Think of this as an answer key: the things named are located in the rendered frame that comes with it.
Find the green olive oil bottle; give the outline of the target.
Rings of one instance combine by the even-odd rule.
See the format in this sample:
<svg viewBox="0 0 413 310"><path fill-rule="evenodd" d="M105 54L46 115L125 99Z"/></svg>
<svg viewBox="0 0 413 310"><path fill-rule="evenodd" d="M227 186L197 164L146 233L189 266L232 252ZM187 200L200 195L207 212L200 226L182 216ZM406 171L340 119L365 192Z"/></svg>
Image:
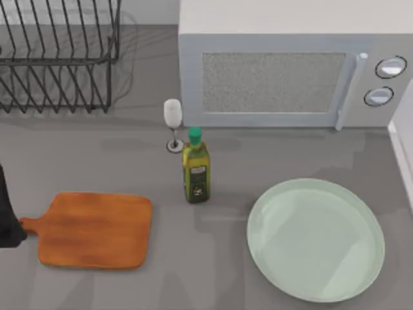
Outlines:
<svg viewBox="0 0 413 310"><path fill-rule="evenodd" d="M190 127L188 138L182 153L185 198L202 203L210 198L210 156L200 127Z"/></svg>

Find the clear wine glass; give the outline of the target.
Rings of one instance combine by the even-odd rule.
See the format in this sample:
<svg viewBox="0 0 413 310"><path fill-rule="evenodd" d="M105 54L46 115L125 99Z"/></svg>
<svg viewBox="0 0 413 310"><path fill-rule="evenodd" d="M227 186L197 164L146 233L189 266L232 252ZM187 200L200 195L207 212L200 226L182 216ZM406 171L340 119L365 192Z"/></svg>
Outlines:
<svg viewBox="0 0 413 310"><path fill-rule="evenodd" d="M166 149L178 154L183 149L183 141L177 137L177 130L183 119L181 103L178 99L168 99L164 102L164 121L172 131L172 139L166 143Z"/></svg>

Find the microwave door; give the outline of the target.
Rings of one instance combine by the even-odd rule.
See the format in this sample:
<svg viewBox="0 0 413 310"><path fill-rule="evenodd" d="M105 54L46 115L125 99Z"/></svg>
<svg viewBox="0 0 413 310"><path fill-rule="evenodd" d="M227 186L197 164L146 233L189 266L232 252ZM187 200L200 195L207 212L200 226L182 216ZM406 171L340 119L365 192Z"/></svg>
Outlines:
<svg viewBox="0 0 413 310"><path fill-rule="evenodd" d="M335 127L362 52L348 36L182 34L184 124Z"/></svg>

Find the wooden cutting board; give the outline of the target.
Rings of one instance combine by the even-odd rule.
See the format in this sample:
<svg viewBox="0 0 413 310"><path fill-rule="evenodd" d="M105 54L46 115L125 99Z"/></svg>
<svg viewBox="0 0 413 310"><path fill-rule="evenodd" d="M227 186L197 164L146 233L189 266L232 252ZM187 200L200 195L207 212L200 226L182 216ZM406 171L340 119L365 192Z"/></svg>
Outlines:
<svg viewBox="0 0 413 310"><path fill-rule="evenodd" d="M38 237L43 265L76 269L136 269L146 258L152 202L131 194L61 192L38 218L22 217Z"/></svg>

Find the pale green plate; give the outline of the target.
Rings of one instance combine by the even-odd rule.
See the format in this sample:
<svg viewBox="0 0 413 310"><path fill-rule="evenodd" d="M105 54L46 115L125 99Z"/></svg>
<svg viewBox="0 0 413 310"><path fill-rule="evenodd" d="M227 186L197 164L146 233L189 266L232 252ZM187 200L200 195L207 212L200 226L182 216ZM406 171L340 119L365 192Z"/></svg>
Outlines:
<svg viewBox="0 0 413 310"><path fill-rule="evenodd" d="M360 295L385 262L385 238L372 209L345 187L314 178L267 189L250 210L246 238L260 273L307 302Z"/></svg>

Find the small microwave knob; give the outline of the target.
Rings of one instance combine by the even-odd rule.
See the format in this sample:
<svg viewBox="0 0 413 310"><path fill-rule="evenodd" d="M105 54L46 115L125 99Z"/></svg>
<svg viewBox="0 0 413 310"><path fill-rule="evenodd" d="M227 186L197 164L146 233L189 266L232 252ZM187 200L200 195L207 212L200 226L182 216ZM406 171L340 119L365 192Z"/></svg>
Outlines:
<svg viewBox="0 0 413 310"><path fill-rule="evenodd" d="M390 87L381 87L369 90L364 97L368 106L379 107L387 104L394 96L394 91Z"/></svg>

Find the pale microwave oven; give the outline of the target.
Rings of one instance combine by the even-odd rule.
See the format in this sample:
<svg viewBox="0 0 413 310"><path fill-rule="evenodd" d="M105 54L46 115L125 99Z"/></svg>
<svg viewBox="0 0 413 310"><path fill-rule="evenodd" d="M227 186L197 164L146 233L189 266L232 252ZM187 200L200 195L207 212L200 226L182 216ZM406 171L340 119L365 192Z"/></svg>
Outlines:
<svg viewBox="0 0 413 310"><path fill-rule="evenodd" d="M413 82L413 0L181 0L178 40L182 34L323 34L360 42L368 59L344 127L386 127ZM381 79L377 64L394 56L407 68ZM368 106L365 94L381 87L393 98Z"/></svg>

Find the large microwave knob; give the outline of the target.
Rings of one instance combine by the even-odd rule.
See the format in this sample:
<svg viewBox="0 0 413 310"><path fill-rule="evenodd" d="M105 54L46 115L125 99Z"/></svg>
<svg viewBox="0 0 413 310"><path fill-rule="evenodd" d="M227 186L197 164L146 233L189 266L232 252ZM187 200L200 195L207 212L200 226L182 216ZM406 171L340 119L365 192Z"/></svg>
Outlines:
<svg viewBox="0 0 413 310"><path fill-rule="evenodd" d="M401 75L407 68L407 60L401 56L381 60L376 66L376 75L381 79L392 79Z"/></svg>

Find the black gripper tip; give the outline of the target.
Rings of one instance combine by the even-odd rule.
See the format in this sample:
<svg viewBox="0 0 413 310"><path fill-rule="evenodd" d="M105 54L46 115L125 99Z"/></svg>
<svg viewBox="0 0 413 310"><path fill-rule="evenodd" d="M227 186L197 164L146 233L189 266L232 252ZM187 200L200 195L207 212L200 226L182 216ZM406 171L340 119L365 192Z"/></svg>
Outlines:
<svg viewBox="0 0 413 310"><path fill-rule="evenodd" d="M0 164L0 249L16 248L26 238L27 234L10 203L3 166Z"/></svg>

